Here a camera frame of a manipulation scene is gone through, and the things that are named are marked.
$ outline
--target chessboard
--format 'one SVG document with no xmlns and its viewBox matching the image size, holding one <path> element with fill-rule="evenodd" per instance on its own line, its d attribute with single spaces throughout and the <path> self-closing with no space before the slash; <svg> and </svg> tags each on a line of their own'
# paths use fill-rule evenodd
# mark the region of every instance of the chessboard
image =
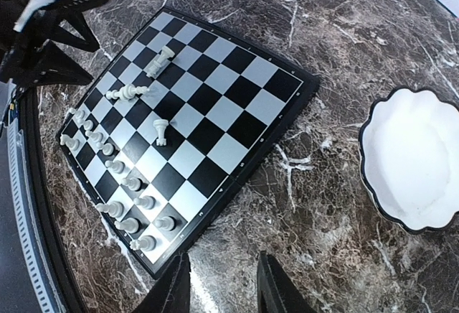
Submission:
<svg viewBox="0 0 459 313">
<path fill-rule="evenodd" d="M 164 45 L 176 55 L 154 80 L 144 69 Z M 150 91 L 129 101 L 105 97 L 129 84 Z M 104 155 L 85 136 L 82 120 L 72 115 L 57 138 L 64 134 L 79 140 L 76 150 L 62 150 L 91 200 L 123 205 L 120 217 L 103 217 L 125 245 L 154 237 L 152 251 L 130 251 L 157 279 L 239 192 L 317 89 L 318 78 L 299 67 L 214 25 L 163 8 L 76 106 L 115 152 Z M 170 123 L 165 146 L 155 142 L 153 122 L 160 118 Z M 123 162 L 123 173 L 107 169 L 107 160 Z M 140 190 L 121 185 L 126 177 L 139 178 Z M 145 196 L 155 199 L 152 209 L 133 203 Z M 174 219 L 173 230 L 155 228 L 154 221 L 164 217 Z M 135 233 L 115 228 L 115 221 L 128 218 L 140 223 Z"/>
</svg>

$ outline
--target bowl rim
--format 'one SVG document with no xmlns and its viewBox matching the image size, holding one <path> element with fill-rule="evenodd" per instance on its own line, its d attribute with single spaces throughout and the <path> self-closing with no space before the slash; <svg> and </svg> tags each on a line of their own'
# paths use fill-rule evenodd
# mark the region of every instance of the bowl rim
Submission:
<svg viewBox="0 0 459 313">
<path fill-rule="evenodd" d="M 379 199 L 378 199 L 378 196 L 376 194 L 376 191 L 370 185 L 369 180 L 366 178 L 366 174 L 365 174 L 365 161 L 366 161 L 366 158 L 365 158 L 365 152 L 364 152 L 364 147 L 363 147 L 363 136 L 364 136 L 365 129 L 372 122 L 374 109 L 376 108 L 376 106 L 379 103 L 384 103 L 384 102 L 388 101 L 396 92 L 398 92 L 399 90 L 404 90 L 404 89 L 408 89 L 411 93 L 421 93 L 423 91 L 429 91 L 429 92 L 434 94 L 434 96 L 437 98 L 437 100 L 440 103 L 447 103 L 448 105 L 451 105 L 459 114 L 459 108 L 456 105 L 454 105 L 453 103 L 451 103 L 449 101 L 444 101 L 444 100 L 440 99 L 438 97 L 438 94 L 432 88 L 429 88 L 429 87 L 423 87 L 423 88 L 419 88 L 419 89 L 412 89 L 411 87 L 408 87 L 407 85 L 399 85 L 399 86 L 395 87 L 394 89 L 392 89 L 387 97 L 385 97 L 385 98 L 377 98 L 376 100 L 374 100 L 373 103 L 370 106 L 368 117 L 365 120 L 365 122 L 362 124 L 362 126 L 361 126 L 361 128 L 359 130 L 358 142 L 359 142 L 359 154 L 360 154 L 360 176 L 361 176 L 361 180 L 364 183 L 364 186 L 366 187 L 368 193 L 371 195 L 371 198 L 373 199 L 373 203 L 376 205 L 379 213 L 383 217 L 385 217 L 386 219 L 399 224 L 409 234 L 419 235 L 419 234 L 421 234 L 421 233 L 423 233 L 425 231 L 442 231 L 442 230 L 446 230 L 447 228 L 449 228 L 451 226 L 451 224 L 453 223 L 454 219 L 459 214 L 459 211 L 456 211 L 453 214 L 453 216 L 451 217 L 451 220 L 446 225 L 444 225 L 443 227 L 435 228 L 435 227 L 430 227 L 430 226 L 427 225 L 427 226 L 425 226 L 425 227 L 423 227 L 423 228 L 421 228 L 419 230 L 413 230 L 413 229 L 407 227 L 407 225 L 405 225 L 402 220 L 400 220 L 399 218 L 395 218 L 394 216 L 389 215 L 382 208 L 381 204 L 379 203 Z"/>
</svg>

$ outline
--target scalloped bowl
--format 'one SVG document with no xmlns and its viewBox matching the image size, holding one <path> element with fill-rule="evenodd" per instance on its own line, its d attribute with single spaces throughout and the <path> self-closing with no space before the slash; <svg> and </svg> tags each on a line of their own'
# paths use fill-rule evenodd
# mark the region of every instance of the scalloped bowl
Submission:
<svg viewBox="0 0 459 313">
<path fill-rule="evenodd" d="M 379 211 L 409 232 L 459 211 L 459 111 L 431 90 L 393 90 L 359 134 L 362 180 Z"/>
</svg>

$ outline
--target marble table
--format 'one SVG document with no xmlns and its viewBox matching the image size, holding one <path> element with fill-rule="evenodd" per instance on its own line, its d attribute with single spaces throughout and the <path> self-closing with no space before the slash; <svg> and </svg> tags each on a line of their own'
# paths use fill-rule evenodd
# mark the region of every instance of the marble table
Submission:
<svg viewBox="0 0 459 313">
<path fill-rule="evenodd" d="M 255 312 L 257 255 L 266 250 L 318 312 L 459 312 L 459 219 L 409 235 L 382 218 L 360 181 L 357 144 L 371 102 L 397 85 L 459 103 L 457 20 L 435 0 L 113 0 L 87 13 L 101 50 L 68 53 L 99 75 L 164 4 L 242 34 L 322 82 L 190 250 L 192 311 Z M 91 312 L 129 312 L 153 282 L 107 237 L 55 141 L 86 89 L 38 91 L 48 185 Z M 306 158 L 312 170 L 298 166 Z"/>
</svg>

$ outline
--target white chess piece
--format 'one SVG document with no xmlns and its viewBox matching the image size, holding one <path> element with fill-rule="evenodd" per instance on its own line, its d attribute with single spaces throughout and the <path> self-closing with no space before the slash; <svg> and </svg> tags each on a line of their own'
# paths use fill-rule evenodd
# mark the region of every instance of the white chess piece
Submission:
<svg viewBox="0 0 459 313">
<path fill-rule="evenodd" d="M 124 178 L 121 180 L 121 184 L 132 191 L 138 191 L 142 186 L 142 181 L 139 178 Z"/>
<path fill-rule="evenodd" d="M 175 56 L 175 52 L 167 46 L 163 46 L 161 54 L 155 56 L 151 62 L 145 67 L 146 75 L 149 78 L 157 78 L 159 70 L 167 64 L 167 60 Z"/>
<path fill-rule="evenodd" d="M 86 131 L 85 135 L 95 143 L 99 143 L 103 139 L 103 134 L 101 132 Z"/>
<path fill-rule="evenodd" d="M 109 214 L 112 218 L 120 218 L 124 211 L 124 206 L 119 202 L 111 202 L 108 204 L 99 203 L 95 208 L 99 212 Z"/>
<path fill-rule="evenodd" d="M 140 228 L 140 223 L 135 218 L 126 218 L 123 222 L 115 221 L 115 227 L 132 234 Z"/>
<path fill-rule="evenodd" d="M 153 225 L 158 229 L 170 231 L 175 228 L 175 220 L 170 216 L 166 216 L 164 218 L 154 220 Z"/>
<path fill-rule="evenodd" d="M 144 209 L 150 210 L 155 206 L 155 199 L 150 196 L 134 198 L 134 204 Z"/>
<path fill-rule="evenodd" d="M 124 163 L 121 161 L 105 161 L 105 167 L 111 169 L 113 173 L 120 174 L 123 173 L 124 170 Z"/>
<path fill-rule="evenodd" d="M 60 145 L 61 146 L 65 145 L 71 151 L 75 151 L 80 146 L 80 141 L 78 141 L 77 139 L 70 138 L 69 135 L 61 135 Z"/>
<path fill-rule="evenodd" d="M 132 240 L 130 246 L 135 251 L 152 251 L 156 247 L 156 240 L 153 236 L 145 235 L 137 240 Z"/>
<path fill-rule="evenodd" d="M 153 126 L 156 129 L 156 133 L 158 134 L 158 138 L 156 139 L 157 146 L 165 146 L 167 141 L 164 138 L 164 133 L 166 132 L 166 128 L 169 125 L 169 122 L 166 119 L 156 119 L 153 122 Z"/>
</svg>

